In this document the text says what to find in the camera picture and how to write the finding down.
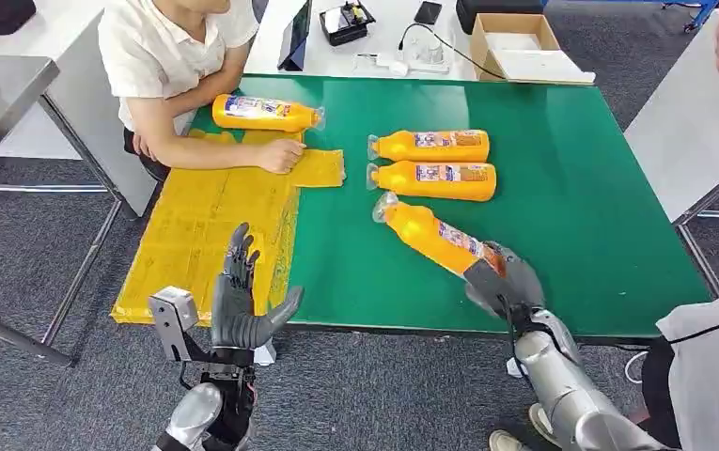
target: metal table leg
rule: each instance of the metal table leg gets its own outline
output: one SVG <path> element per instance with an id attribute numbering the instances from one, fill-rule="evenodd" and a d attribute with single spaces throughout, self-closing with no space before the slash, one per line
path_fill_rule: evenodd
<path id="1" fill-rule="evenodd" d="M 19 331 L 11 329 L 5 324 L 2 324 L 1 322 L 0 340 L 7 341 L 11 345 L 19 348 L 20 350 L 24 350 L 33 354 L 37 354 L 40 357 L 44 357 L 46 360 L 52 363 L 63 366 L 73 365 L 73 361 L 68 355 L 54 350 L 49 346 L 44 345 L 43 343 L 40 343 L 25 334 L 22 334 Z"/>
<path id="2" fill-rule="evenodd" d="M 674 222 L 675 228 L 678 230 L 678 233 L 683 238 L 683 241 L 685 241 L 686 246 L 688 246 L 691 255 L 694 257 L 697 267 L 702 271 L 706 282 L 708 282 L 711 291 L 717 298 L 719 297 L 719 277 L 716 276 L 716 273 L 711 267 L 711 264 L 708 262 L 708 259 L 705 258 L 702 248 L 699 247 L 699 244 L 694 239 L 694 236 L 692 236 L 691 230 L 688 228 L 688 223 L 697 217 L 719 218 L 718 210 L 705 210 L 718 199 L 719 184 L 714 186 L 712 190 L 702 196 L 701 199 L 699 199 L 690 209 L 684 212 Z"/>
<path id="3" fill-rule="evenodd" d="M 108 192 L 113 196 L 113 205 L 107 213 L 104 219 L 104 223 L 99 229 L 96 238 L 88 248 L 87 254 L 80 265 L 79 270 L 71 280 L 71 284 L 66 291 L 63 300 L 55 311 L 55 315 L 49 324 L 41 341 L 37 341 L 26 334 L 22 334 L 5 324 L 0 323 L 0 339 L 4 340 L 17 348 L 37 354 L 38 356 L 44 357 L 50 362 L 60 364 L 63 366 L 72 365 L 72 359 L 55 349 L 52 348 L 52 343 L 57 337 L 57 333 L 60 327 L 63 325 L 63 321 L 69 314 L 71 305 L 77 297 L 77 294 L 82 287 L 85 278 L 96 261 L 96 257 L 99 255 L 99 251 L 107 239 L 107 235 L 110 233 L 110 229 L 113 227 L 113 223 L 116 221 L 118 213 L 124 210 L 127 214 L 132 217 L 137 217 L 134 210 L 129 206 L 124 196 L 118 191 L 115 183 L 107 176 L 104 169 L 99 165 L 99 162 L 90 153 L 85 143 L 80 139 L 79 135 L 71 127 L 70 123 L 63 116 L 62 112 L 57 108 L 57 105 L 52 99 L 46 94 L 42 94 L 38 100 L 40 106 L 49 115 L 49 118 L 57 126 L 57 128 L 63 133 L 66 139 L 69 141 L 71 146 L 79 153 L 80 157 L 87 164 L 102 186 L 96 185 L 1 185 L 0 192 L 28 192 L 28 193 L 103 193 Z"/>

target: white shirt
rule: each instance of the white shirt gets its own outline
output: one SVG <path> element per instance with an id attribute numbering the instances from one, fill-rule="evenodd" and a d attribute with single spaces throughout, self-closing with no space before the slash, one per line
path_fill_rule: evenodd
<path id="1" fill-rule="evenodd" d="M 681 305 L 657 326 L 667 340 L 719 324 L 719 299 Z M 684 451 L 719 450 L 719 330 L 672 345 L 669 394 Z"/>
<path id="2" fill-rule="evenodd" d="M 118 118 L 134 132 L 126 99 L 168 99 L 198 86 L 217 72 L 227 48 L 240 47 L 258 29 L 251 0 L 231 0 L 226 14 L 210 14 L 201 43 L 171 22 L 151 0 L 111 0 L 99 23 L 99 48 Z M 174 118 L 181 134 L 195 111 Z"/>

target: orange bottle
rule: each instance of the orange bottle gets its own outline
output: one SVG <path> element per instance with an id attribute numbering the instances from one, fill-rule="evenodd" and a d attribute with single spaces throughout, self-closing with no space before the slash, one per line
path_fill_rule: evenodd
<path id="1" fill-rule="evenodd" d="M 221 94 L 212 103 L 212 120 L 224 129 L 300 132 L 322 128 L 325 110 L 294 101 Z"/>
<path id="2" fill-rule="evenodd" d="M 387 192 L 379 199 L 373 220 L 386 223 L 415 251 L 459 277 L 479 258 L 484 258 L 501 277 L 506 276 L 500 252 L 443 223 L 431 210 L 400 202 L 394 193 Z"/>
<path id="3" fill-rule="evenodd" d="M 489 157 L 489 135 L 482 130 L 454 132 L 394 132 L 367 138 L 367 157 L 394 162 L 485 162 Z"/>
<path id="4" fill-rule="evenodd" d="M 483 202 L 492 198 L 497 176 L 488 163 L 397 162 L 367 165 L 367 188 L 396 194 Z"/>

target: green table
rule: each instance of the green table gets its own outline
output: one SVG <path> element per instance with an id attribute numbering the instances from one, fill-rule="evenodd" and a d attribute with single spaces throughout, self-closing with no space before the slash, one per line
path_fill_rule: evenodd
<path id="1" fill-rule="evenodd" d="M 460 278 L 372 221 L 367 136 L 483 129 L 498 188 L 490 202 L 420 197 L 447 223 L 499 241 L 539 274 L 548 308 L 574 334 L 646 337 L 676 305 L 710 300 L 595 87 L 245 76 L 244 95 L 326 107 L 312 148 L 342 148 L 347 179 L 302 190 L 290 283 L 306 289 L 294 322 L 351 329 L 504 332 Z M 196 126 L 212 131 L 209 111 Z"/>

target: smartphone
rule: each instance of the smartphone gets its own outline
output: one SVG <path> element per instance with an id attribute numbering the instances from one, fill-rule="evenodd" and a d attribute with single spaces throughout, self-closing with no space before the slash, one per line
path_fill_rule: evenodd
<path id="1" fill-rule="evenodd" d="M 442 5 L 438 3 L 423 2 L 423 4 L 420 5 L 420 9 L 417 10 L 417 14 L 414 16 L 414 21 L 425 25 L 434 25 L 441 10 Z"/>

